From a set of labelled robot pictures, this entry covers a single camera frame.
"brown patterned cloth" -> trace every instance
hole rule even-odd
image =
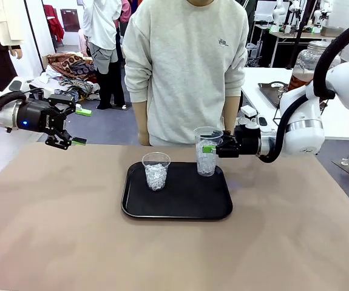
[[[47,62],[58,73],[68,78],[86,80],[95,77],[95,66],[90,59],[73,53],[56,53],[47,56]]]

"ice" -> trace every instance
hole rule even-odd
[[[162,164],[146,165],[146,180],[148,186],[153,190],[161,190],[166,182],[167,168]]]
[[[200,174],[214,173],[216,168],[216,155],[203,153],[203,147],[216,146],[217,143],[208,139],[202,139],[196,144],[197,171]]]

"plastic cup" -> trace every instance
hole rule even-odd
[[[167,154],[158,152],[148,153],[142,158],[147,185],[151,190],[158,191],[163,189],[170,161],[170,157]]]
[[[222,141],[223,132],[215,127],[199,127],[194,130],[197,156],[197,172],[210,177],[215,173],[216,154],[203,153],[205,146],[217,146]]]

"beige jacket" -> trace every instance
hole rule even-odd
[[[0,0],[0,43],[3,46],[22,44],[22,15],[18,8],[22,0]]]

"cup rim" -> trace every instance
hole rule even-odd
[[[214,136],[213,138],[203,138],[203,139],[217,139],[217,138],[221,138],[224,135],[224,132],[221,129],[218,129],[217,127],[201,126],[201,127],[197,127],[195,130],[193,130],[195,137],[199,137],[200,136],[200,135],[196,134],[196,131],[200,130],[200,129],[213,129],[213,131],[219,131],[221,133],[221,135],[219,135],[219,136]]]
[[[147,157],[148,155],[152,155],[152,154],[154,154],[154,153],[158,153],[158,154],[160,154],[160,155],[166,156],[166,157],[168,158],[169,162],[168,162],[168,164],[167,164],[166,166],[164,166],[164,168],[169,167],[170,163],[172,162],[172,159],[170,159],[170,156],[169,156],[169,155],[167,155],[167,154],[165,154],[165,153],[163,153],[163,152],[151,152],[151,153],[145,154],[145,155],[142,157],[142,165],[144,165],[144,166],[146,167],[146,164],[144,163],[144,162],[145,162],[145,160],[144,160],[145,157]]]

